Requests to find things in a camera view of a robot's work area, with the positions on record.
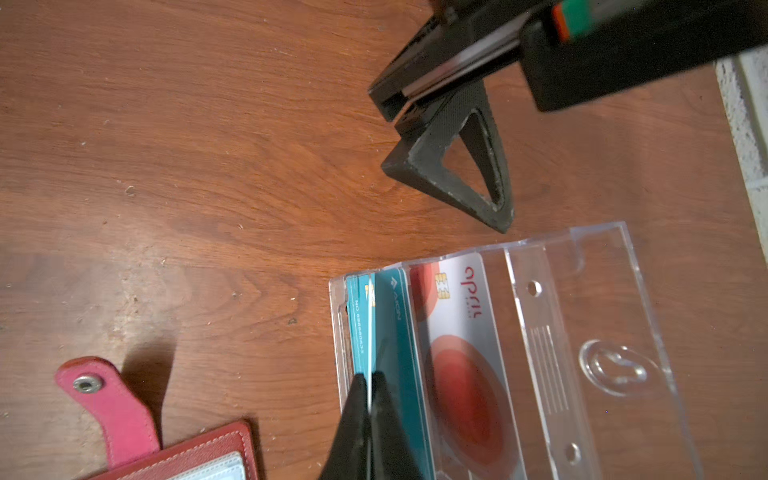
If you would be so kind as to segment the clear acrylic card organizer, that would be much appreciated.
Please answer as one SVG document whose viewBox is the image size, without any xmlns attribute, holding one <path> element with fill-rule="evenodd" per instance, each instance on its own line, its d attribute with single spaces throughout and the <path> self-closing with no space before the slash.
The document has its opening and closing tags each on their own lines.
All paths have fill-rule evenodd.
<svg viewBox="0 0 768 480">
<path fill-rule="evenodd" d="M 623 222 L 384 268 L 329 283 L 340 405 L 353 368 L 346 279 L 405 272 L 433 459 L 436 433 L 419 351 L 409 269 L 481 255 L 509 384 L 522 479 L 700 479 L 703 469 Z"/>
</svg>

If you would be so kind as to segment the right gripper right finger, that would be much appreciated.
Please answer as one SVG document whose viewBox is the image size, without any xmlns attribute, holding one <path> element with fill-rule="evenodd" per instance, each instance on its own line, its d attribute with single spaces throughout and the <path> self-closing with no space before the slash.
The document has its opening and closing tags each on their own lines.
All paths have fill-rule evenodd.
<svg viewBox="0 0 768 480">
<path fill-rule="evenodd" d="M 385 375 L 372 374 L 370 406 L 372 479 L 422 479 Z"/>
</svg>

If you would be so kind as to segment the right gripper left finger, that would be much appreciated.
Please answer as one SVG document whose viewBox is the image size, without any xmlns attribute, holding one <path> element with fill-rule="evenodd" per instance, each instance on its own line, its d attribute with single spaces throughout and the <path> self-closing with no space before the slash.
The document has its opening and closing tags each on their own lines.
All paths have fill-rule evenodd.
<svg viewBox="0 0 768 480">
<path fill-rule="evenodd" d="M 370 415 L 367 381 L 353 377 L 337 431 L 320 480 L 364 480 L 369 478 Z"/>
</svg>

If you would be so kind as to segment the teal card in organizer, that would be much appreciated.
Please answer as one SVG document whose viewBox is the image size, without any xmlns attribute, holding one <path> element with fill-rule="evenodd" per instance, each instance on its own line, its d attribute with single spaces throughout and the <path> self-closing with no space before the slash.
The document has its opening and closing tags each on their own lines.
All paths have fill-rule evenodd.
<svg viewBox="0 0 768 480">
<path fill-rule="evenodd" d="M 422 477 L 431 479 L 432 451 L 405 272 L 379 271 L 374 287 L 375 369 L 385 376 L 409 453 Z"/>
</svg>

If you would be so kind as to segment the teal credit card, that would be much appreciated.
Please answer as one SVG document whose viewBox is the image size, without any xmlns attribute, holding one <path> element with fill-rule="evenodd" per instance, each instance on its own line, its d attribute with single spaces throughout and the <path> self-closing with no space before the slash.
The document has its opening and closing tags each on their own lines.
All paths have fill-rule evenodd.
<svg viewBox="0 0 768 480">
<path fill-rule="evenodd" d="M 372 405 L 372 373 L 375 364 L 375 276 L 362 274 L 346 279 L 347 314 L 355 374 L 366 382 L 367 407 Z"/>
</svg>

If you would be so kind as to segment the red leather card holder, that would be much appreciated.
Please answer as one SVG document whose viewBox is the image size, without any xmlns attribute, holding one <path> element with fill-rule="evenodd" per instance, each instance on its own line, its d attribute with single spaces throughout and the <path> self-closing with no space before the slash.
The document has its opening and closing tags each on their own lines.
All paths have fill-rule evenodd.
<svg viewBox="0 0 768 480">
<path fill-rule="evenodd" d="M 76 358 L 56 384 L 100 425 L 107 468 L 97 479 L 257 479 L 250 425 L 238 420 L 164 447 L 150 409 L 109 361 Z"/>
</svg>

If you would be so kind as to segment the white red-dot card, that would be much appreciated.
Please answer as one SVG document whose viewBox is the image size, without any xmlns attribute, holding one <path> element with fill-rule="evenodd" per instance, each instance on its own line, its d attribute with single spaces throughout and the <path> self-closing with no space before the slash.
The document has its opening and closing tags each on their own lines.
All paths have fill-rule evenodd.
<svg viewBox="0 0 768 480">
<path fill-rule="evenodd" d="M 439 477 L 524 478 L 481 255 L 415 264 L 409 279 Z"/>
</svg>

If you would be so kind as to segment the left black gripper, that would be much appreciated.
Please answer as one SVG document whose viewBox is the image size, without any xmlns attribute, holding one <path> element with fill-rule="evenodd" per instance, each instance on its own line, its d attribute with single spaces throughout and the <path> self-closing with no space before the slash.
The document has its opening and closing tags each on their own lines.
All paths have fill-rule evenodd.
<svg viewBox="0 0 768 480">
<path fill-rule="evenodd" d="M 767 43 L 764 1 L 431 7 L 432 17 L 368 90 L 386 121 L 427 103 L 398 120 L 400 141 L 382 170 L 500 233 L 514 218 L 507 160 L 484 83 L 464 85 L 518 63 L 537 108 L 551 112 Z"/>
</svg>

